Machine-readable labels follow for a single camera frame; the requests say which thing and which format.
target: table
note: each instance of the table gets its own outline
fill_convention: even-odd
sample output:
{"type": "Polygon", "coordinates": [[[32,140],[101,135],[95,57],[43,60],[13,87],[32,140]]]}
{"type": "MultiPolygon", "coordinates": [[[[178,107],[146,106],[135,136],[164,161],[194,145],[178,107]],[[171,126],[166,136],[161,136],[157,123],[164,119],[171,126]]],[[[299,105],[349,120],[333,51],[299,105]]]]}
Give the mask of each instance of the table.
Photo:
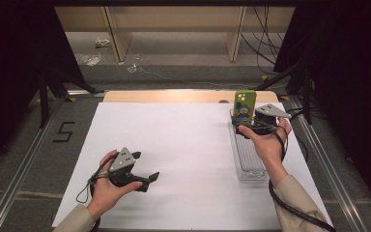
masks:
{"type": "MultiPolygon", "coordinates": [[[[117,140],[129,149],[144,152],[133,174],[147,176],[160,171],[160,176],[147,193],[122,198],[116,208],[101,218],[100,227],[157,231],[278,230],[268,182],[240,182],[235,175],[227,129],[234,93],[108,92],[98,107],[53,226],[77,204],[74,198],[91,175],[90,170],[117,140]],[[217,103],[224,100],[230,103],[217,103]],[[211,114],[201,113],[204,110],[211,114]],[[181,123],[172,117],[180,114],[181,123]],[[156,120],[164,115],[169,117],[156,120]]],[[[259,91],[258,101],[257,105],[272,102],[281,107],[272,92],[259,91]]],[[[327,215],[293,133],[284,163],[327,215]]]]}

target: wire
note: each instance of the wire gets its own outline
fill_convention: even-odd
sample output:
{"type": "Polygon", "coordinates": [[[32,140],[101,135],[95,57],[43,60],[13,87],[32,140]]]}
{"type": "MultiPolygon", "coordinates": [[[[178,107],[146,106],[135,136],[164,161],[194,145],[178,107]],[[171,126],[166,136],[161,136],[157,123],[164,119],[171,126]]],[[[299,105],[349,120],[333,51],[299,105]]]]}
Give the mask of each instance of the wire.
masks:
{"type": "Polygon", "coordinates": [[[305,158],[305,162],[308,162],[308,159],[309,159],[309,152],[308,152],[308,149],[306,148],[305,143],[304,143],[302,140],[300,140],[300,138],[299,138],[297,135],[295,135],[295,137],[297,138],[297,141],[300,142],[300,145],[302,145],[303,150],[305,150],[305,151],[304,151],[304,152],[305,152],[305,154],[304,154],[304,158],[305,158]]]}
{"type": "Polygon", "coordinates": [[[249,48],[251,48],[255,53],[257,53],[257,55],[260,55],[262,58],[266,59],[268,62],[270,62],[271,64],[275,65],[275,62],[273,62],[272,60],[270,60],[269,58],[267,58],[259,50],[255,49],[251,44],[249,44],[249,42],[245,39],[245,37],[243,36],[243,34],[241,34],[241,36],[242,36],[243,40],[245,41],[245,43],[249,46],[249,48]]]}
{"type": "MultiPolygon", "coordinates": [[[[279,136],[279,134],[274,130],[272,132],[273,134],[275,134],[276,138],[278,139],[279,143],[281,144],[281,147],[282,147],[282,154],[281,154],[281,159],[284,160],[285,158],[285,155],[286,155],[286,151],[287,151],[287,148],[288,147],[285,147],[284,146],[284,142],[282,141],[282,138],[279,136]]],[[[287,146],[288,146],[288,133],[287,131],[285,131],[286,135],[287,135],[287,146]]],[[[285,203],[283,200],[281,200],[275,193],[275,191],[273,190],[273,185],[272,185],[272,182],[271,180],[269,181],[269,191],[270,191],[270,195],[272,197],[272,199],[276,202],[276,204],[278,204],[280,207],[282,207],[283,209],[287,210],[288,212],[292,213],[293,215],[299,217],[299,218],[302,218],[312,224],[315,224],[323,229],[326,229],[327,231],[330,231],[330,232],[336,232],[335,228],[333,228],[331,225],[327,224],[326,222],[324,221],[321,221],[315,217],[312,217],[304,212],[301,212],[293,207],[291,207],[290,205],[288,205],[287,203],[285,203]]]]}
{"type": "Polygon", "coordinates": [[[99,177],[99,173],[101,172],[101,170],[104,168],[104,166],[110,161],[110,160],[113,160],[113,159],[116,159],[117,156],[119,155],[119,153],[116,153],[115,155],[113,156],[110,156],[106,159],[106,161],[104,161],[100,167],[98,168],[98,170],[92,175],[92,177],[90,177],[90,179],[87,181],[87,184],[86,184],[86,187],[76,196],[76,201],[79,202],[79,203],[86,203],[87,200],[89,199],[89,188],[93,187],[95,184],[96,184],[96,180],[98,178],[103,178],[103,176],[100,176],[99,177]],[[84,201],[80,201],[78,198],[80,196],[80,194],[84,191],[84,190],[87,190],[86,191],[86,199],[84,201]]]}
{"type": "Polygon", "coordinates": [[[273,56],[274,59],[276,59],[276,57],[275,57],[275,55],[273,54],[273,51],[272,51],[272,48],[274,48],[274,45],[273,45],[272,40],[270,38],[270,35],[268,33],[268,15],[269,15],[269,12],[270,12],[270,7],[267,6],[267,7],[264,8],[264,15],[265,15],[265,23],[264,24],[263,24],[260,16],[258,15],[257,9],[255,7],[253,9],[254,9],[254,12],[257,15],[258,21],[260,22],[260,25],[263,29],[263,36],[260,40],[260,44],[263,42],[263,38],[264,38],[264,34],[265,34],[267,36],[269,44],[271,45],[270,46],[270,51],[272,53],[272,56],[273,56]]]}
{"type": "Polygon", "coordinates": [[[284,39],[282,39],[281,35],[279,35],[279,33],[276,33],[276,35],[278,35],[279,39],[281,39],[281,41],[283,42],[284,39]]]}
{"type": "MultiPolygon", "coordinates": [[[[261,37],[260,43],[258,44],[258,50],[260,50],[260,48],[261,48],[261,43],[262,43],[263,38],[264,38],[264,33],[263,33],[263,35],[262,35],[262,37],[261,37]]],[[[263,73],[266,73],[266,74],[272,74],[272,75],[276,74],[276,73],[266,72],[266,71],[264,71],[264,70],[261,68],[260,63],[259,63],[258,53],[257,53],[257,67],[258,67],[258,69],[260,69],[260,71],[262,71],[263,73]]]]}
{"type": "MultiPolygon", "coordinates": [[[[257,37],[257,36],[255,36],[255,33],[253,33],[252,32],[252,36],[254,36],[254,38],[255,39],[257,39],[259,42],[261,42],[261,40],[257,37]]],[[[276,45],[273,45],[273,44],[269,44],[269,43],[265,43],[265,42],[261,42],[262,44],[265,44],[265,45],[268,45],[268,46],[272,46],[272,47],[274,47],[274,48],[276,48],[276,49],[280,49],[280,47],[279,46],[276,46],[276,45]]]]}
{"type": "MultiPolygon", "coordinates": [[[[303,108],[292,108],[292,109],[288,109],[287,112],[290,112],[290,111],[297,111],[295,114],[293,114],[291,116],[291,120],[297,118],[298,116],[300,116],[302,113],[303,113],[303,108]]],[[[319,107],[310,107],[309,108],[309,111],[310,112],[318,112],[318,111],[322,111],[322,109],[320,109],[319,107]]],[[[327,120],[328,118],[326,116],[318,116],[318,115],[315,115],[315,114],[311,114],[313,117],[315,118],[319,118],[319,119],[322,119],[322,120],[327,120]]]]}

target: white table surface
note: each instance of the white table surface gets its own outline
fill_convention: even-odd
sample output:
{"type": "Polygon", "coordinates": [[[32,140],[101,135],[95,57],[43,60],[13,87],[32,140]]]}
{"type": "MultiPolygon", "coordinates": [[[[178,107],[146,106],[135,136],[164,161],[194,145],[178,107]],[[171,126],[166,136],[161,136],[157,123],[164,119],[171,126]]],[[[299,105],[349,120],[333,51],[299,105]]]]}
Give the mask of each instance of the white table surface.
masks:
{"type": "MultiPolygon", "coordinates": [[[[281,103],[274,105],[283,109],[281,103]]],[[[75,197],[100,159],[127,147],[142,153],[131,171],[134,175],[148,177],[157,171],[160,175],[148,192],[125,195],[101,217],[100,228],[279,229],[266,183],[237,179],[227,128],[232,107],[231,103],[100,103],[53,226],[78,204],[75,197]]],[[[327,216],[293,132],[284,165],[327,216]]]]}

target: person's left hand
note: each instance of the person's left hand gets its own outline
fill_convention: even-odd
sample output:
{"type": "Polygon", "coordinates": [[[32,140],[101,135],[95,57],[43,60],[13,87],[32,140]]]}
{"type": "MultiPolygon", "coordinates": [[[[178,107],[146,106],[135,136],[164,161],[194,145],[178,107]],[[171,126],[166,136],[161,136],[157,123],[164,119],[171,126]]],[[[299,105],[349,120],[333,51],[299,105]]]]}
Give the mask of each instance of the person's left hand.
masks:
{"type": "MultiPolygon", "coordinates": [[[[100,164],[104,163],[110,156],[116,153],[117,150],[107,153],[103,159],[101,159],[100,164]]],[[[113,159],[111,159],[101,171],[110,169],[112,161],[113,159]]],[[[94,221],[96,221],[101,215],[113,208],[122,196],[140,188],[142,185],[143,183],[141,182],[132,182],[119,188],[114,186],[108,178],[98,178],[95,185],[95,192],[93,193],[92,200],[87,206],[87,209],[94,221]]]]}

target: hand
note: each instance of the hand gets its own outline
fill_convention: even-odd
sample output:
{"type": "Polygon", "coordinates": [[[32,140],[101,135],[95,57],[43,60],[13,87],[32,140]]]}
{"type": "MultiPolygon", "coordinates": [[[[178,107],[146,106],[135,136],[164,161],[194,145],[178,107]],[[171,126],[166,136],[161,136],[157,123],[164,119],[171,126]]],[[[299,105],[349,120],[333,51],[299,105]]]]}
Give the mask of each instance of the hand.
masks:
{"type": "MultiPolygon", "coordinates": [[[[107,153],[100,164],[104,163],[110,156],[117,153],[117,150],[113,150],[107,153]]],[[[113,159],[110,160],[101,171],[110,169],[113,159]]],[[[134,191],[143,185],[141,182],[132,182],[124,187],[114,186],[108,178],[99,178],[95,185],[95,192],[93,193],[92,200],[89,203],[87,209],[89,210],[92,218],[98,220],[101,215],[113,208],[117,201],[124,196],[126,193],[134,191]]]]}
{"type": "MultiPolygon", "coordinates": [[[[285,142],[287,135],[291,132],[292,128],[286,119],[278,118],[278,120],[278,126],[280,127],[276,127],[276,132],[281,137],[282,141],[285,142]]],[[[282,147],[278,139],[273,133],[267,135],[258,135],[250,128],[242,125],[240,125],[238,129],[249,137],[254,143],[255,151],[266,166],[271,182],[276,187],[279,181],[288,175],[288,172],[282,165],[282,147]]]]}
{"type": "MultiPolygon", "coordinates": [[[[282,141],[286,141],[287,134],[292,130],[291,125],[285,118],[278,118],[279,127],[276,127],[276,132],[281,137],[282,141]]],[[[249,137],[255,145],[255,151],[261,160],[281,160],[282,147],[273,133],[267,135],[259,135],[245,126],[239,126],[239,130],[249,137]]]]}

